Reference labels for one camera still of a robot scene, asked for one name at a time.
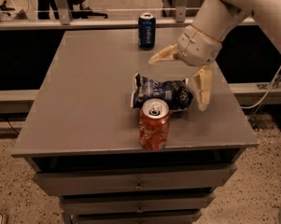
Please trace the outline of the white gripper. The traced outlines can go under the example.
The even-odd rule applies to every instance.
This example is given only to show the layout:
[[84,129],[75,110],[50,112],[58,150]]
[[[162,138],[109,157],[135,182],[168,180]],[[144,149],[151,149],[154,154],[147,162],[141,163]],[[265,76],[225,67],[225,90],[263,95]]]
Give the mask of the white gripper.
[[215,38],[189,25],[183,30],[177,44],[170,45],[154,54],[148,63],[155,64],[179,59],[189,66],[204,65],[192,76],[192,83],[198,108],[205,111],[210,103],[212,86],[212,70],[205,64],[212,63],[221,48],[221,43]]

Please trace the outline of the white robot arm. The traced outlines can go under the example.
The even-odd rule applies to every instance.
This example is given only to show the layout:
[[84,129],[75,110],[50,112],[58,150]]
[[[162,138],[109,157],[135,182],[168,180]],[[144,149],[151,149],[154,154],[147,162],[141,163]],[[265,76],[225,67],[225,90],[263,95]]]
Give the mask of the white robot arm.
[[281,0],[204,0],[193,22],[187,26],[177,43],[153,55],[151,64],[182,61],[196,66],[191,77],[193,91],[200,110],[210,102],[212,71],[227,34],[245,18],[252,18],[281,54]]

